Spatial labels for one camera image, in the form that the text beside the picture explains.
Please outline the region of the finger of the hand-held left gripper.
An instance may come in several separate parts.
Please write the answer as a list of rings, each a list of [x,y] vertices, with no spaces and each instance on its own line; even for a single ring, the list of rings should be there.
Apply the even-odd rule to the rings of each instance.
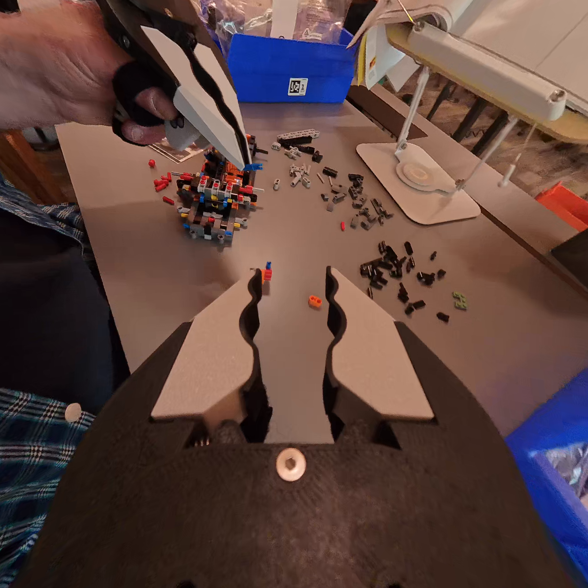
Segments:
[[[223,69],[221,61],[217,59],[217,54],[210,47],[198,43],[194,49],[194,57],[195,63],[203,71],[201,78],[205,82],[202,81],[201,84],[215,102],[222,119],[231,127],[234,133],[236,145],[240,151],[239,162],[251,164],[252,156],[246,130],[238,97],[229,78],[230,76]]]
[[[215,102],[201,84],[201,67],[195,63],[194,49],[184,50],[160,30],[141,26],[142,32],[156,53],[163,59],[179,83],[173,96],[178,112],[230,163],[243,169],[240,151],[231,127],[222,119]]]

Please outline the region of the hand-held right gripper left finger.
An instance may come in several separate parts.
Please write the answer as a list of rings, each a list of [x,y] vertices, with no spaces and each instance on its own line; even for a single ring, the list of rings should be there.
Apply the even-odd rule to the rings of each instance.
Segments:
[[[261,298],[262,272],[254,269],[193,318],[152,420],[194,420],[210,433],[233,420],[246,435],[267,434],[268,397],[254,342]]]

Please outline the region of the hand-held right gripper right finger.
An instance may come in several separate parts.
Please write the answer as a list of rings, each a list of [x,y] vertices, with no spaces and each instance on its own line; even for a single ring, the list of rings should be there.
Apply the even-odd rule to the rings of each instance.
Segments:
[[[362,422],[390,436],[390,422],[435,418],[394,318],[332,266],[326,268],[327,327],[323,404],[332,436]]]

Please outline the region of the pile of red lego pins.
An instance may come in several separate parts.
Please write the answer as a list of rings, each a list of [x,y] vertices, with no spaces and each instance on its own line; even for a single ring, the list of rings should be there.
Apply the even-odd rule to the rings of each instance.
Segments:
[[[156,162],[154,159],[148,160],[148,166],[150,169],[156,169]],[[175,180],[181,180],[184,182],[188,182],[190,184],[191,180],[195,178],[194,174],[191,173],[179,173],[179,172],[168,172],[164,175],[161,175],[160,178],[156,178],[153,180],[153,186],[156,192],[162,192],[163,190],[167,190],[169,186],[172,185],[172,182]],[[162,201],[169,204],[174,205],[175,200],[172,197],[163,195]]]

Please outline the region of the pile of black lego pieces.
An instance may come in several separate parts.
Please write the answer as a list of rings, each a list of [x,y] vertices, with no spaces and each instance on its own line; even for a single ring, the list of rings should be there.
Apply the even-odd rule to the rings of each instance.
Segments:
[[[417,311],[425,309],[427,303],[423,298],[409,292],[409,278],[414,278],[418,286],[428,290],[444,281],[447,270],[435,267],[436,259],[437,251],[433,251],[428,257],[429,265],[421,267],[417,264],[411,241],[405,241],[396,251],[382,240],[378,243],[378,256],[359,266],[360,276],[367,281],[365,294],[373,300],[376,292],[393,285],[396,288],[396,300],[401,303],[405,316],[411,317]]]

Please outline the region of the lego car chassis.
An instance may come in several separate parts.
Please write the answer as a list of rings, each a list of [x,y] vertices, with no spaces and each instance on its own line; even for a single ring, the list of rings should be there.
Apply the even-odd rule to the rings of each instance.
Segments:
[[[258,150],[254,136],[246,137],[253,162],[258,162],[258,153],[268,155]],[[195,178],[190,184],[176,180],[176,209],[190,238],[228,246],[235,233],[247,227],[248,213],[258,208],[263,189],[254,181],[259,171],[244,173],[213,147],[203,154],[201,170],[191,173]]]

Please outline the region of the pile of grey lego pieces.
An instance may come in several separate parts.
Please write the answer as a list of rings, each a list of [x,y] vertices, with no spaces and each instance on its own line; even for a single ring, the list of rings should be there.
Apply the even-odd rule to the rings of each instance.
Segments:
[[[332,166],[320,167],[324,154],[313,144],[319,136],[319,131],[315,129],[287,132],[277,135],[271,148],[274,151],[282,150],[292,161],[300,159],[304,154],[311,158],[311,162],[316,165],[317,179],[322,185],[320,198],[325,202],[326,210],[334,212],[338,204],[345,200],[350,201],[352,218],[345,222],[346,228],[361,227],[368,231],[376,225],[384,225],[386,220],[393,218],[394,213],[385,208],[381,199],[369,198],[364,193],[363,175],[349,173],[344,177]]]

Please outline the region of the person's left hand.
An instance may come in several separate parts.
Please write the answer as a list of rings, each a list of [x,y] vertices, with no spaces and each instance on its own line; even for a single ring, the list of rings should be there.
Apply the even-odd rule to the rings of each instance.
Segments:
[[[94,2],[1,14],[1,129],[112,126],[115,73],[131,61]]]

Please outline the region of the blue plastic bin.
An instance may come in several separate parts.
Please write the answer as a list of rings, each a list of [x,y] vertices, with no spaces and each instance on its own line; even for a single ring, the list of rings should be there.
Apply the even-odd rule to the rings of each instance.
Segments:
[[[226,63],[241,104],[341,104],[355,73],[357,47],[236,34]]]
[[[587,369],[506,437],[533,505],[587,587]]]

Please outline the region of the clear plastic bags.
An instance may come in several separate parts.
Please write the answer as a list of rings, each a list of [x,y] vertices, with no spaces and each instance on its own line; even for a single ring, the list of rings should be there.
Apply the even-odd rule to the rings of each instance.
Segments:
[[[200,1],[201,17],[224,43],[235,34],[335,43],[350,1]]]

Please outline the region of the dark navy t-shirt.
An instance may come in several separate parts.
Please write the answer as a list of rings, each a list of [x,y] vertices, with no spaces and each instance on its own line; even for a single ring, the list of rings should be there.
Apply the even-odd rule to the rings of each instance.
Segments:
[[[1,211],[1,389],[98,415],[126,378],[82,245]]]

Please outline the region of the white booklet stand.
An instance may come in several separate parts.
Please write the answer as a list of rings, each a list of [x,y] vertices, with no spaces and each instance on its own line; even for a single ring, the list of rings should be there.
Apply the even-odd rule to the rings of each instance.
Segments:
[[[409,113],[395,143],[362,143],[356,151],[401,211],[421,225],[473,219],[481,213],[466,192],[467,184],[490,154],[525,118],[536,126],[558,121],[565,112],[567,92],[536,74],[503,60],[423,21],[408,33],[405,53],[422,63]],[[450,77],[506,107],[509,119],[489,152],[465,179],[454,180],[422,147],[408,140],[430,69],[443,66]]]

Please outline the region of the instruction booklet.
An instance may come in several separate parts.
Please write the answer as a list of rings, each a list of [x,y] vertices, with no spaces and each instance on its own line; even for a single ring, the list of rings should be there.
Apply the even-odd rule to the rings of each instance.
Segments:
[[[567,92],[587,116],[587,1],[378,1],[348,48],[373,28],[417,21],[448,32]]]

